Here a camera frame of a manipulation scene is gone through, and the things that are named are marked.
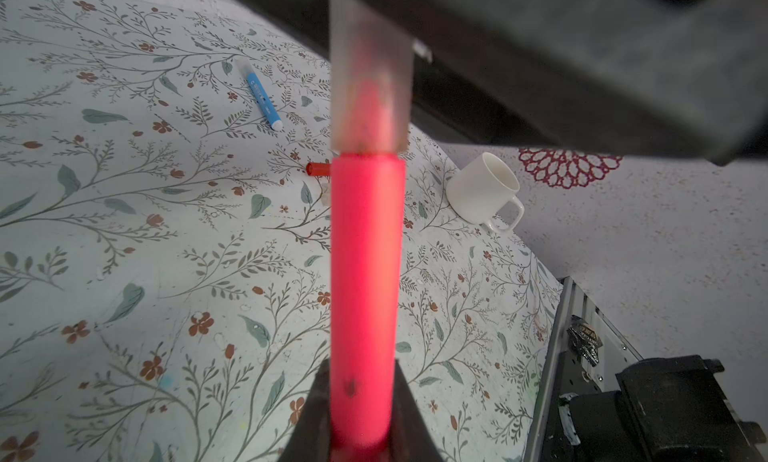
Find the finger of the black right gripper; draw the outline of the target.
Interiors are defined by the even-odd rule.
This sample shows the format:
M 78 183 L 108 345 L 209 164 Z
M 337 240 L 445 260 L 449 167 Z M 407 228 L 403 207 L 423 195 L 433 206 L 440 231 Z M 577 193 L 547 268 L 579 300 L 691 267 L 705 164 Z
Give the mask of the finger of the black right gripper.
M 330 61 L 335 140 L 404 139 L 414 123 L 440 142 L 540 144 L 539 132 L 359 0 L 236 0 Z
M 767 0 L 360 0 L 545 138 L 767 154 Z

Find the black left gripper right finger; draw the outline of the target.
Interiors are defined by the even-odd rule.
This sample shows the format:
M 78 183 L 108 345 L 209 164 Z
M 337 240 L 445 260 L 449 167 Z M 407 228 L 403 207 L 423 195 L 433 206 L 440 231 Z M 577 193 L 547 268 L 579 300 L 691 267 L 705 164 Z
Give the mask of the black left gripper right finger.
M 411 393 L 399 361 L 395 361 L 389 460 L 395 462 L 442 462 Z

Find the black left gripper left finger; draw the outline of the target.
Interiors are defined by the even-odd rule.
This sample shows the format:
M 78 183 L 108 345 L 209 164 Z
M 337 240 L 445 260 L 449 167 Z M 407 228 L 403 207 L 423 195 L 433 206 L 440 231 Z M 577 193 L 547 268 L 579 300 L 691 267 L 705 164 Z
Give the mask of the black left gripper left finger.
M 328 462 L 331 454 L 330 362 L 321 362 L 302 414 L 278 462 Z

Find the translucent highlighter cap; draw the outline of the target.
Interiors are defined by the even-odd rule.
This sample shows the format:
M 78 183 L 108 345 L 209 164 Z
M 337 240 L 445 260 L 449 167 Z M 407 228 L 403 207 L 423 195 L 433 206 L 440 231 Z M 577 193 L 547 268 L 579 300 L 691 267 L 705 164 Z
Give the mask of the translucent highlighter cap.
M 413 38 L 360 0 L 329 0 L 331 148 L 407 150 Z

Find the red-pink highlighter pen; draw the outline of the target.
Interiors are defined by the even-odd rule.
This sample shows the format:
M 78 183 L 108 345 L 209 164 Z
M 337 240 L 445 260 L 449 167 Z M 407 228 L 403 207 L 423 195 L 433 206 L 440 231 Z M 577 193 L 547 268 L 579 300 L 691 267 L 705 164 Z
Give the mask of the red-pink highlighter pen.
M 332 460 L 378 461 L 389 444 L 404 163 L 379 82 L 349 92 L 331 170 Z

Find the red pen cap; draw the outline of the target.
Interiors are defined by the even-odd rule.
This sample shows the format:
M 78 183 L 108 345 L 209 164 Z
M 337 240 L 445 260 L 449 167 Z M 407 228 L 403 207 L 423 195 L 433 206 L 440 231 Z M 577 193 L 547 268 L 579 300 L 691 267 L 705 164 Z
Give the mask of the red pen cap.
M 309 176 L 327 177 L 331 174 L 331 164 L 327 162 L 309 162 L 305 170 Z

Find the blue marker pen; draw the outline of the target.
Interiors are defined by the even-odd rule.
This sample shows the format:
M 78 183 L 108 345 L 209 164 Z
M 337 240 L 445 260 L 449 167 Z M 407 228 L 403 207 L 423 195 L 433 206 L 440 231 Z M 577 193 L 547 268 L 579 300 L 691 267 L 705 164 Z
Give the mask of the blue marker pen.
M 274 131 L 280 132 L 284 128 L 283 121 L 279 116 L 275 106 L 272 104 L 270 97 L 268 96 L 264 86 L 260 82 L 256 71 L 246 58 L 236 58 L 235 65 L 237 66 L 240 74 L 242 74 L 244 80 L 248 83 L 250 92 L 261 110 L 262 114 L 266 118 L 270 128 Z

